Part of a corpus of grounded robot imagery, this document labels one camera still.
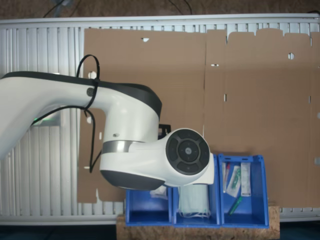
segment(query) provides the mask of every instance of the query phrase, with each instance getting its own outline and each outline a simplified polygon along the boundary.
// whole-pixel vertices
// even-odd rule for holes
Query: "black cable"
[[[192,7],[190,6],[190,4],[188,3],[187,0],[183,0],[189,7],[189,10],[190,10],[190,15],[192,15]]]
[[[318,14],[318,15],[320,15],[320,11],[312,10],[312,11],[308,11],[307,14]]]
[[[81,109],[84,111],[84,114],[85,116],[87,116],[87,113],[90,115],[91,119],[92,119],[92,138],[91,138],[91,152],[90,152],[90,163],[89,163],[89,172],[92,173],[93,171],[93,168],[97,162],[97,160],[99,159],[102,151],[100,151],[100,153],[98,154],[98,156],[95,158],[94,162],[93,162],[93,158],[94,158],[94,148],[95,148],[95,134],[96,134],[96,119],[95,119],[95,116],[93,115],[93,113],[88,109],[90,108],[90,106],[92,105],[92,103],[94,102],[95,98],[96,98],[96,95],[97,95],[97,90],[98,90],[98,85],[99,85],[99,77],[100,77],[100,64],[99,64],[99,61],[98,59],[91,55],[91,54],[88,54],[88,55],[85,55],[79,65],[78,65],[78,69],[76,71],[76,77],[78,78],[79,77],[79,74],[80,74],[80,69],[81,69],[81,66],[83,64],[83,62],[88,58],[88,57],[93,57],[94,60],[95,60],[95,63],[96,63],[96,78],[93,80],[93,85],[94,85],[94,90],[93,90],[93,94],[92,94],[92,97],[91,97],[91,100],[90,102],[88,103],[88,105],[86,107],[84,106],[76,106],[76,105],[69,105],[69,106],[62,106],[62,107],[59,107],[55,110],[52,110],[48,113],[46,113],[45,115],[37,118],[36,120],[34,120],[32,122],[31,125],[34,125],[35,123],[41,121],[42,119],[48,117],[49,115],[55,113],[55,112],[58,112],[58,111],[61,111],[63,109]]]
[[[45,18],[49,13],[51,13],[52,10],[54,10],[55,8],[57,8],[59,5],[61,5],[65,0],[61,0],[60,2],[58,2],[56,5],[54,5],[49,11],[46,12],[46,14],[43,16],[43,18]]]
[[[76,12],[76,10],[78,9],[81,1],[82,1],[82,0],[79,0],[79,2],[77,3],[77,5],[75,6],[74,10],[73,10],[72,13],[70,14],[69,18],[72,17],[72,16],[75,14],[75,12]]]
[[[184,15],[182,11],[177,7],[177,5],[175,5],[171,0],[168,0],[168,1],[179,11],[179,13],[181,13],[181,15]]]

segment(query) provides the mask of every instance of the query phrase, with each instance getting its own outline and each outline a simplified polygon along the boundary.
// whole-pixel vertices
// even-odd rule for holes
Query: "face mask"
[[[195,184],[178,188],[179,213],[184,218],[209,218],[209,195],[208,185]]]

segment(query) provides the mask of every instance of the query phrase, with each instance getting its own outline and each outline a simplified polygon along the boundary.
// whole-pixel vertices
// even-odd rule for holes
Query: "blue plastic bin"
[[[178,228],[219,228],[220,220],[220,198],[219,198],[219,174],[217,156],[214,160],[214,182],[208,185],[209,207],[211,216],[206,217],[182,217],[179,214],[179,192],[178,188],[173,188],[173,224]]]
[[[219,154],[218,162],[222,226],[227,228],[269,228],[267,181],[263,156],[224,156],[223,154]],[[251,163],[251,196],[243,196],[241,203],[232,215],[229,215],[228,212],[237,198],[223,193],[223,162],[226,164],[230,163],[227,186],[230,182],[234,166],[240,166],[241,163]]]
[[[126,190],[127,226],[167,226],[172,224],[172,188],[167,200],[151,197],[150,191]]]

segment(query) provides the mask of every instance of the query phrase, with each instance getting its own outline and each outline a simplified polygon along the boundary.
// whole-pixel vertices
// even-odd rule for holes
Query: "medical supply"
[[[226,193],[236,198],[241,186],[241,169],[240,166],[234,166],[229,185]]]
[[[250,162],[241,163],[241,196],[251,196],[251,184],[250,184]]]
[[[237,209],[237,207],[239,206],[239,204],[242,201],[242,196],[238,197],[238,199],[235,201],[235,203],[232,205],[230,211],[229,211],[229,215],[231,216],[235,210]]]
[[[208,185],[191,184],[181,186],[179,190],[179,214],[184,218],[209,218]]]
[[[222,163],[222,172],[223,172],[223,193],[227,190],[227,180],[230,171],[230,163],[226,165],[225,162]]]
[[[160,186],[155,190],[150,191],[150,196],[152,198],[159,198],[159,199],[165,199],[168,200],[167,196],[167,187],[165,186]]]

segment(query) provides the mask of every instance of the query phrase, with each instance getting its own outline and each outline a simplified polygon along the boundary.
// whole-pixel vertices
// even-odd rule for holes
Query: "brown cardboard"
[[[318,54],[306,34],[235,32],[227,44],[224,31],[207,34],[204,136],[215,153],[263,155],[268,197],[282,207],[320,204],[315,37]]]
[[[206,35],[186,32],[86,29],[84,55],[100,62],[100,79],[113,83],[136,83],[150,87],[162,101],[161,124],[172,130],[191,128],[202,134],[204,124],[204,79]],[[96,63],[84,63],[84,76],[96,71]],[[94,112],[96,132],[104,132],[104,113]],[[123,201],[124,190],[103,179],[96,163],[89,174],[91,128],[81,116],[78,202],[95,203],[96,189],[102,201]],[[95,156],[102,141],[95,141]]]
[[[320,165],[315,158],[320,157],[320,34],[312,32],[312,72],[311,72],[311,138],[308,160],[308,206],[319,206]]]

